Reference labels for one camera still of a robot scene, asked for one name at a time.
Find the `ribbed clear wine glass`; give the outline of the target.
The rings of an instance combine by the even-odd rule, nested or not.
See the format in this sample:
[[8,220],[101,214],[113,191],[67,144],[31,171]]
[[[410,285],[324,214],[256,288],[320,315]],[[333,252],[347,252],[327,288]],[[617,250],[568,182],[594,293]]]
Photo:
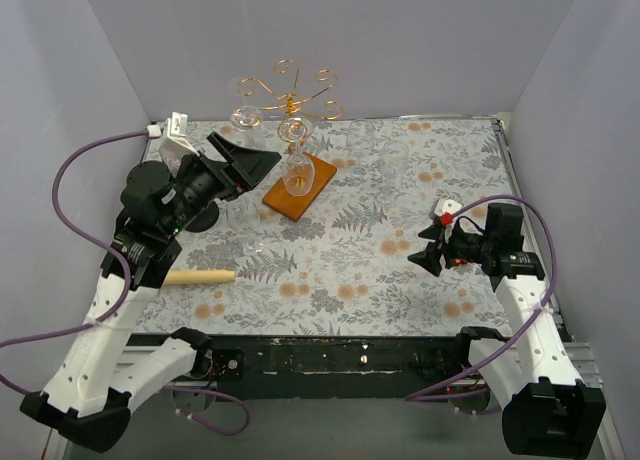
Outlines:
[[243,136],[243,146],[248,149],[260,150],[263,146],[259,127],[240,128]]

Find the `round clear wine glass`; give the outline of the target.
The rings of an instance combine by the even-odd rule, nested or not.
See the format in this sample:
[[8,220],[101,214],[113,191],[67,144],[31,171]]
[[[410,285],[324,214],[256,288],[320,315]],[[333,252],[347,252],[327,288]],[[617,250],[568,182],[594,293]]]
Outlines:
[[231,123],[241,130],[253,130],[263,122],[263,113],[259,107],[249,103],[254,95],[255,87],[246,77],[234,77],[228,84],[229,93],[241,100],[230,115]]

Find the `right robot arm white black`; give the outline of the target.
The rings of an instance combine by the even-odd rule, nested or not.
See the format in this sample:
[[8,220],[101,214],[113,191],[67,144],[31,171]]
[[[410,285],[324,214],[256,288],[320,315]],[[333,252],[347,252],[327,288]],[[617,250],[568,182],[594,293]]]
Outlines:
[[424,250],[409,261],[434,276],[477,264],[507,315],[512,335],[465,327],[452,353],[453,378],[480,375],[501,408],[504,442],[516,455],[584,459],[606,411],[602,390],[588,386],[558,332],[549,306],[556,273],[523,249],[529,204],[512,195],[487,198],[483,226],[463,229],[465,207],[440,200],[432,224],[420,232]]

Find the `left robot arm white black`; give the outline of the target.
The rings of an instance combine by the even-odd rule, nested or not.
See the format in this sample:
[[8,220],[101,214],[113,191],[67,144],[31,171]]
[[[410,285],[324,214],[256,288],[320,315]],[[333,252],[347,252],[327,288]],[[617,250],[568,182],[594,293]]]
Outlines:
[[211,228],[218,201],[253,190],[282,159],[274,151],[235,145],[217,132],[208,141],[220,159],[167,138],[163,145],[174,150],[176,171],[157,160],[130,170],[85,322],[54,377],[21,402],[22,413],[86,449],[108,451],[153,394],[178,377],[200,380],[212,370],[211,340],[186,327],[133,366],[116,369],[139,317],[181,252],[178,235]]

